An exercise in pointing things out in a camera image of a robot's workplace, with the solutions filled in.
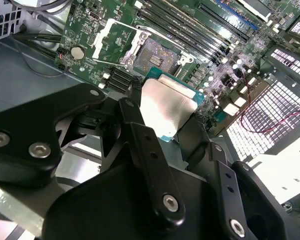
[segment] screw hole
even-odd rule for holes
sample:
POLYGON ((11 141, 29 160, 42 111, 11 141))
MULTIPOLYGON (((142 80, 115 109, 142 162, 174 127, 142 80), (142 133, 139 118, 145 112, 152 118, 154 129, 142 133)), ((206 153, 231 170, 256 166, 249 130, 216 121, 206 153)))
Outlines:
POLYGON ((228 186, 228 190, 229 190, 231 193, 234 193, 234 189, 231 188, 231 187, 229 187, 229 186, 228 186))
POLYGON ((155 152, 151 152, 150 155, 151 155, 151 157, 154 158, 154 159, 157 159, 157 158, 158 158, 158 156, 157 156, 157 154, 156 154, 155 152))

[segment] vented metal panel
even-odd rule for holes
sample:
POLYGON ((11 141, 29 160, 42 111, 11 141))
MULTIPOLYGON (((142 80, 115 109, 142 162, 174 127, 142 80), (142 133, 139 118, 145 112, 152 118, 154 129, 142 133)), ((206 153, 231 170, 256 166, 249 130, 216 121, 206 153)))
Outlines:
POLYGON ((9 2, 0 0, 0 39, 19 31, 25 13, 9 2))
POLYGON ((300 84, 300 57, 298 55, 274 46, 266 53, 266 56, 275 67, 300 84))
MULTIPOLYGON (((274 127, 286 116, 299 110, 300 98, 281 82, 275 81, 248 108, 243 117, 243 124, 251 131, 261 132, 274 127)), ((264 154, 298 124, 300 117, 292 116, 272 131, 257 134, 243 129, 239 117, 230 125, 227 132, 240 160, 243 161, 249 155, 254 158, 258 154, 264 154)))

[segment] gray metal panel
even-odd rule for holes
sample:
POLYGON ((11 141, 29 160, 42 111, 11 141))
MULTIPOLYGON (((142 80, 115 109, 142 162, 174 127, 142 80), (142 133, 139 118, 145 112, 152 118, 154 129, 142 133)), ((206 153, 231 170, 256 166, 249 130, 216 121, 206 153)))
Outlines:
MULTIPOLYGON (((2 41, 12 46, 8 39, 2 41)), ((31 56, 27 57, 29 64, 39 72, 48 75, 59 72, 53 66, 53 61, 20 46, 24 53, 31 56)), ((55 78, 38 76, 28 69, 18 52, 0 44, 0 111, 69 88, 79 81, 70 74, 55 78)))
POLYGON ((273 66, 300 84, 300 70, 298 71, 300 69, 300 57, 298 55, 281 47, 274 46, 266 53, 266 57, 273 66), (292 57, 292 60, 286 59, 286 56, 282 56, 283 54, 292 57))

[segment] perforated metal grille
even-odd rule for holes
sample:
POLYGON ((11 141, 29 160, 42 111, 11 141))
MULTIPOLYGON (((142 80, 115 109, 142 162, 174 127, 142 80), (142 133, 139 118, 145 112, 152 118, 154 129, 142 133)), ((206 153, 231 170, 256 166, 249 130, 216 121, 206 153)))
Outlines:
MULTIPOLYGON (((274 127, 294 111, 300 110, 300 98, 281 82, 275 81, 270 88, 254 101, 243 117, 244 126, 251 131, 261 132, 274 127)), ((241 126, 239 117, 227 129, 240 160, 251 155, 265 153, 300 124, 299 116, 292 116, 274 130, 266 133, 251 133, 241 126)))
POLYGON ((0 0, 0 39, 19 31, 24 13, 24 10, 0 0))

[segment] mounting hole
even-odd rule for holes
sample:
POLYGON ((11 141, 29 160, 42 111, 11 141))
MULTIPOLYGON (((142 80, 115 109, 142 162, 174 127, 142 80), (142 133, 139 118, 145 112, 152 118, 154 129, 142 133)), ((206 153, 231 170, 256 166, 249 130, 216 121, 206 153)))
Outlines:
POLYGON ((229 190, 231 193, 234 193, 234 189, 231 188, 231 187, 229 187, 229 186, 228 186, 228 190, 229 190))
POLYGON ((220 151, 220 152, 222 151, 222 148, 217 144, 215 144, 215 148, 216 148, 217 151, 220 151))
POLYGON ((125 102, 126 102, 126 104, 128 104, 129 106, 131 106, 131 107, 133 107, 134 106, 134 104, 133 104, 133 102, 131 102, 130 100, 125 100, 125 102))
POLYGON ((150 155, 151 155, 151 157, 154 158, 154 159, 157 159, 157 158, 158 158, 158 155, 157 155, 155 152, 151 152, 150 155))

